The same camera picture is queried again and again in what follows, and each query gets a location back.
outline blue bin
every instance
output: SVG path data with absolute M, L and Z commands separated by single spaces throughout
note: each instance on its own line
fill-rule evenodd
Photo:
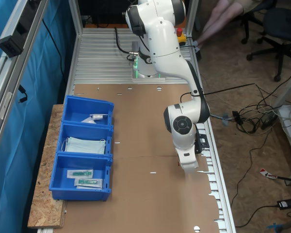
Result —
M 81 124 L 90 114 L 107 114 L 102 120 L 96 120 L 96 125 L 113 127 L 112 113 L 114 104 L 104 100 L 66 96 L 63 112 L 63 122 L 74 122 Z
M 107 200 L 110 193 L 112 158 L 72 153 L 56 153 L 49 190 L 56 200 Z M 77 189 L 67 170 L 93 169 L 93 178 L 103 179 L 102 189 Z
M 95 155 L 95 156 L 106 156 L 112 158 L 111 154 L 111 137 L 113 134 L 113 129 L 104 126 L 98 126 L 96 124 L 73 124 L 62 122 L 59 131 L 57 152 L 64 152 L 65 150 L 65 140 L 69 137 L 74 137 L 82 140 L 95 140 L 99 141 L 101 139 L 106 140 L 106 147 L 104 154 L 91 154 L 91 153 L 79 153 L 83 155 Z

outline office chair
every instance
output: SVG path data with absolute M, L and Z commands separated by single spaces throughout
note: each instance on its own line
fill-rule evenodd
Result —
M 249 21 L 254 22 L 260 26 L 263 26 L 263 23 L 255 18 L 254 13 L 261 11 L 261 10 L 269 10 L 276 7 L 277 0 L 265 0 L 264 2 L 260 3 L 256 6 L 253 10 L 249 11 L 248 13 L 244 14 L 241 17 L 241 25 L 244 25 L 244 30 L 246 33 L 246 38 L 242 39 L 242 44 L 247 44 L 249 38 Z
M 264 16 L 263 21 L 264 31 L 267 35 L 291 42 L 291 10 L 284 8 L 274 8 L 269 11 Z M 260 50 L 247 55 L 247 60 L 251 61 L 253 56 L 266 54 L 266 53 L 277 53 L 276 58 L 278 58 L 278 73 L 274 77 L 275 82 L 279 82 L 281 77 L 281 70 L 283 64 L 284 55 L 291 58 L 291 43 L 289 44 L 279 44 L 265 36 L 257 40 L 258 44 L 266 41 L 273 46 L 271 49 Z

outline face mask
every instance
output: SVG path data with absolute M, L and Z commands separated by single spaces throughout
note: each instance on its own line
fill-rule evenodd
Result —
M 106 140 L 104 139 L 101 139 L 100 141 L 90 141 L 90 140 L 81 140 L 74 137 L 69 137 L 65 140 L 65 142 L 66 142 L 66 147 L 65 147 L 66 152 L 104 154 L 105 147 L 106 147 Z

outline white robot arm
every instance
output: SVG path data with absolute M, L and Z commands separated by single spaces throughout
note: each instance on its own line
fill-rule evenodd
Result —
M 192 172 L 198 167 L 193 124 L 205 122 L 210 111 L 192 64 L 180 52 L 174 26 L 184 17 L 182 0 L 139 0 L 139 5 L 129 7 L 126 12 L 131 31 L 147 40 L 144 42 L 149 46 L 154 69 L 165 77 L 182 78 L 189 85 L 192 100 L 168 106 L 164 119 L 181 167 L 185 172 Z

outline power adapter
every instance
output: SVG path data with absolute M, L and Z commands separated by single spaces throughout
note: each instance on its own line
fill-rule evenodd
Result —
M 280 210 L 291 209 L 291 199 L 277 201 Z

